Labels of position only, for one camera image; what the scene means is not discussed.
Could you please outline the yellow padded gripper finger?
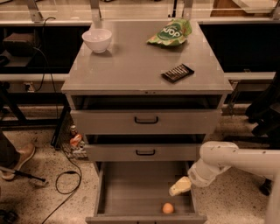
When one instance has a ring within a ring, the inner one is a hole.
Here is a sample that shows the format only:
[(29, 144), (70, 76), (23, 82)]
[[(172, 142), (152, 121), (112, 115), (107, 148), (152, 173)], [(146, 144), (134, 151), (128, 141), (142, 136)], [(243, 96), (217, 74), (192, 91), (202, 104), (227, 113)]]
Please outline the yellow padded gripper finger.
[(171, 196), (180, 195), (181, 193), (190, 191), (191, 186), (192, 186), (191, 180), (187, 176), (184, 176), (170, 187), (169, 194)]

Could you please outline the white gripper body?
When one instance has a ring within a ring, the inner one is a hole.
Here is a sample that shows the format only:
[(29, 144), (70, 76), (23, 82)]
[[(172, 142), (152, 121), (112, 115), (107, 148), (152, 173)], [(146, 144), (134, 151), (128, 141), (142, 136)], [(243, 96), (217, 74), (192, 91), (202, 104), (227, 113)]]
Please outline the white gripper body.
[(226, 172), (228, 169), (229, 166), (219, 167), (216, 165), (207, 164), (200, 158), (191, 166), (187, 172), (187, 175), (193, 185), (197, 187), (207, 187), (216, 180), (217, 176)]

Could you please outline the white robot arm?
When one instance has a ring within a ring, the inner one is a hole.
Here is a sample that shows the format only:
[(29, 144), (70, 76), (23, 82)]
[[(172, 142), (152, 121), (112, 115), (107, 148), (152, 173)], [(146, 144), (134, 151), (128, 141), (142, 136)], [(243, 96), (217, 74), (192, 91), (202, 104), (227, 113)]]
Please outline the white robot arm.
[(240, 149), (235, 143), (209, 141), (199, 149), (199, 160), (169, 189), (171, 196), (191, 190), (191, 186), (207, 187), (229, 168), (253, 173), (273, 182), (264, 219), (265, 224), (280, 222), (280, 150)]

